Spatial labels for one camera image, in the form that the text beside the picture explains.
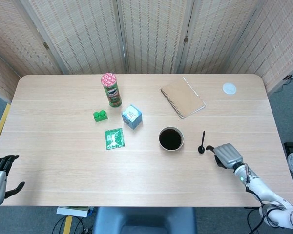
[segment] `small cardboard box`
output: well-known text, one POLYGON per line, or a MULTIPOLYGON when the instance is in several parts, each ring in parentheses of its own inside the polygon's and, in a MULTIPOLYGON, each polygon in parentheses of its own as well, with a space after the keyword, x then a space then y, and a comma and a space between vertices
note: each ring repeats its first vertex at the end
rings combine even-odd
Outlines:
POLYGON ((123 113, 122 113, 123 121, 130 128, 135 129, 139 123, 142 121, 142 113, 133 105, 130 105, 123 113))

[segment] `cup of coffee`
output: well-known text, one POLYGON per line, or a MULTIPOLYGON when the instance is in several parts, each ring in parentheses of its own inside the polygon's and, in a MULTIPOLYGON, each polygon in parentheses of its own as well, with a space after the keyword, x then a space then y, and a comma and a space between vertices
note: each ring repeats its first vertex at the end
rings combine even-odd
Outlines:
POLYGON ((160 145, 168 151, 179 150, 184 144, 184 135, 174 127, 164 128, 159 135, 160 145))

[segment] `brown notebook cover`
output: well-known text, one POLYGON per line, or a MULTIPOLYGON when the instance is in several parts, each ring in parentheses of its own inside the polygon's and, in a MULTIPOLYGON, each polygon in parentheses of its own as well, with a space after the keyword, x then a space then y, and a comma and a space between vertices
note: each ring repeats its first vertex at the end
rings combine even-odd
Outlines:
POLYGON ((206 105, 184 77, 164 86, 161 91, 181 119, 201 110, 206 105))

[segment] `green pringles can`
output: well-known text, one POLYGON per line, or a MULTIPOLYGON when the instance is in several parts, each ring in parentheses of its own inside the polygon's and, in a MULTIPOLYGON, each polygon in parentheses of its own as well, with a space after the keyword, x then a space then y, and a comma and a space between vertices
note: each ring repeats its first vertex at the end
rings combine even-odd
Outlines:
POLYGON ((105 73, 101 77, 101 84, 104 87, 109 105, 118 107, 122 104, 121 95, 119 94, 116 76, 113 73, 105 73))

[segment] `woven screen panel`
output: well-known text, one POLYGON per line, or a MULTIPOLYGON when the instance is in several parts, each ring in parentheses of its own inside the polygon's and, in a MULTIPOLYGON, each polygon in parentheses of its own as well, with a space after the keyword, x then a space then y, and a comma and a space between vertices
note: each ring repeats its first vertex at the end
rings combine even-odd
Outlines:
POLYGON ((0 55, 20 76, 60 74, 10 0, 0 0, 0 55))
POLYGON ((0 58, 0 98, 11 103, 20 77, 0 58))
POLYGON ((120 0, 130 73, 175 73, 186 0, 120 0))
POLYGON ((184 73, 219 73, 256 4, 256 0, 201 0, 193 10, 195 26, 188 32, 184 73))
POLYGON ((269 92, 293 69, 293 0, 267 0, 242 38, 226 72, 257 74, 269 92))
POLYGON ((29 2, 69 73, 124 73, 112 0, 29 2))

